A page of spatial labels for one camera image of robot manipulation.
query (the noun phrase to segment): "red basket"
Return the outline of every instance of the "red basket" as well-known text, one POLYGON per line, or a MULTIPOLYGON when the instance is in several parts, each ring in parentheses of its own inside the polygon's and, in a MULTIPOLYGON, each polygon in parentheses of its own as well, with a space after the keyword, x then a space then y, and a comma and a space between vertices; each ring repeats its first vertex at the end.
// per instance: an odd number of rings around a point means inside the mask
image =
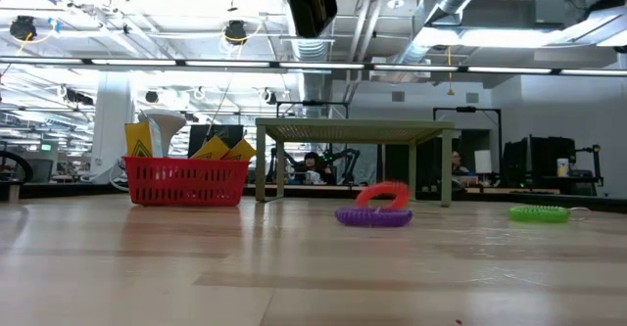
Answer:
POLYGON ((124 158, 134 204, 236 206, 248 162, 124 158))

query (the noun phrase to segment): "wet floor sign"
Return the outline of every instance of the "wet floor sign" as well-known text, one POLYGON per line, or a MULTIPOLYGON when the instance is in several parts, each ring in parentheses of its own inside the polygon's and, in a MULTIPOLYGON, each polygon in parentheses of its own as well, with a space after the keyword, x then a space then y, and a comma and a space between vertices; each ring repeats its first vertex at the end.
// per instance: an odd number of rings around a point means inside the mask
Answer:
POLYGON ((126 150, 130 157, 163 157, 159 126, 154 122, 126 124, 126 150))

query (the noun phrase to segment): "person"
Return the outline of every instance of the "person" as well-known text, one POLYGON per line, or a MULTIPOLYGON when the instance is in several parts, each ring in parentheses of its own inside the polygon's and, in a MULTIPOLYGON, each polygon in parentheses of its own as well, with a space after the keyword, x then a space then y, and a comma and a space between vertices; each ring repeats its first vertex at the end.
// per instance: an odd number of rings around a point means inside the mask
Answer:
POLYGON ((470 173, 468 168, 461 165, 461 155, 457 151, 453 151, 451 162, 453 163, 453 174, 467 175, 470 173))
POLYGON ((320 174, 320 180, 325 182, 327 185, 335 185, 335 174, 333 174, 331 168, 329 166, 321 167, 319 162, 320 156, 317 153, 310 152, 305 155, 305 168, 320 174))

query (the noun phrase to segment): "computer monitor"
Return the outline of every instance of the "computer monitor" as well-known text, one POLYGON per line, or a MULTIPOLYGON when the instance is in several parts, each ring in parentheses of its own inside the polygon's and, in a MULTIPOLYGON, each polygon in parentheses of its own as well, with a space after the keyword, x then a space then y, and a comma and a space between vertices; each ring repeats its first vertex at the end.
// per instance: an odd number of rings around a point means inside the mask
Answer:
POLYGON ((562 137, 535 137, 529 135, 531 171, 534 177, 556 176, 557 159, 575 162, 575 141, 562 137))
POLYGON ((527 138, 508 142, 503 149, 501 179, 508 187, 517 187, 525 182, 527 174, 527 138))
POLYGON ((187 151, 188 158, 196 154, 203 147, 205 141, 209 141, 214 135, 217 135, 229 149, 235 147, 244 138, 244 125, 214 125, 209 136, 207 135, 208 130, 210 130, 208 124, 191 126, 187 151))

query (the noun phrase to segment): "desk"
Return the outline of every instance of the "desk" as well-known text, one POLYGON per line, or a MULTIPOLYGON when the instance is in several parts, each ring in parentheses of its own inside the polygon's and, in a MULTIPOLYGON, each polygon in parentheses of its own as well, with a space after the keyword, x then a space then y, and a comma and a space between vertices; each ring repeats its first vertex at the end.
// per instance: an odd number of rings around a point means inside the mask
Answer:
POLYGON ((453 130, 450 121, 293 119, 257 118, 256 197, 265 202, 265 136, 276 141, 277 198, 283 196, 286 142, 383 144, 410 146, 410 197, 415 200, 416 145, 442 135, 442 206, 451 205, 451 152, 453 130))
POLYGON ((559 189, 525 189, 525 188, 483 188, 483 192, 480 188, 464 188, 466 193, 476 194, 509 194, 509 193, 528 193, 528 194, 559 194, 559 189))

